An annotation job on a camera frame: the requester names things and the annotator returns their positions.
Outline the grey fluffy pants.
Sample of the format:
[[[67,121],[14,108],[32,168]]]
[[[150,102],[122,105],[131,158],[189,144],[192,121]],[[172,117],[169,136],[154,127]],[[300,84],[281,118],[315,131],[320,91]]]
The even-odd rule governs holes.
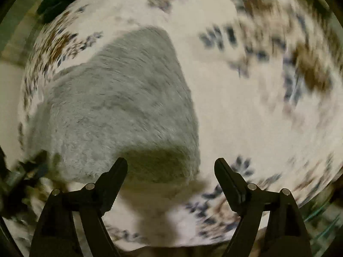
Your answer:
[[[42,150],[69,182],[96,180],[120,157],[130,182],[193,180],[198,121],[168,33],[131,31],[54,76],[24,134],[25,156]]]

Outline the floral fleece bed blanket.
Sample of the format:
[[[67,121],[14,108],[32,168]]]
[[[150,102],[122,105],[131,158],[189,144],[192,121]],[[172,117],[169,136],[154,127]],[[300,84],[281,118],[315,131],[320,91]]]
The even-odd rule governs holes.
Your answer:
[[[21,81],[22,156],[44,88],[115,39],[145,27],[165,30],[191,91],[199,172],[182,183],[130,182],[104,216],[124,251],[212,245],[232,238],[239,217],[214,174],[224,158],[260,188],[286,187],[304,205],[342,168],[342,50],[306,0],[75,0],[41,30]],[[50,169],[24,191],[24,210],[6,222],[24,256],[48,194],[93,182]]]

